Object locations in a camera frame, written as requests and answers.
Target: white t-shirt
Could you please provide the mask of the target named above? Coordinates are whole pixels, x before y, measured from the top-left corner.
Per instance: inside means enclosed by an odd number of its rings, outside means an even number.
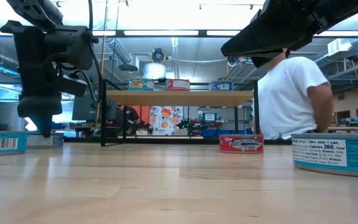
[[[286,59],[260,79],[259,124],[264,139],[276,139],[279,133],[289,139],[315,130],[308,88],[327,82],[317,64],[305,57]]]

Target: colorful poster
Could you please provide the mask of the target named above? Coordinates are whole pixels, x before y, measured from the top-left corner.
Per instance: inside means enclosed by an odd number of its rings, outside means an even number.
[[[182,106],[152,106],[150,108],[149,123],[154,131],[165,131],[166,135],[172,135],[179,129],[177,124],[182,119]]]

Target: red tin can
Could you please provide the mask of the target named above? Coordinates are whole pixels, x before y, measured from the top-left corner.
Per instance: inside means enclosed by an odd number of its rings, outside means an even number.
[[[221,152],[256,154],[264,152],[264,136],[261,134],[225,134],[219,136]]]
[[[165,81],[167,91],[190,91],[190,81],[181,79],[167,79]]]

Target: computer monitor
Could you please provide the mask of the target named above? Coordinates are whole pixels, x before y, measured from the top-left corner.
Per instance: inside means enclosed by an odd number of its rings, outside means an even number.
[[[113,100],[107,99],[106,107],[106,119],[116,119],[116,105]],[[74,121],[86,121],[96,120],[96,114],[98,112],[98,104],[93,102],[91,95],[84,95],[83,97],[75,97],[73,105],[73,117]]]

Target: wooden table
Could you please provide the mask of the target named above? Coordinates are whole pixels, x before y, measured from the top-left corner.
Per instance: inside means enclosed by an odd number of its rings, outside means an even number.
[[[137,106],[239,106],[254,97],[252,91],[129,91],[108,90],[107,97]]]
[[[291,147],[65,144],[0,156],[0,223],[358,223],[358,177],[296,169]]]
[[[358,131],[358,127],[329,127],[329,132],[335,132],[335,131]]]

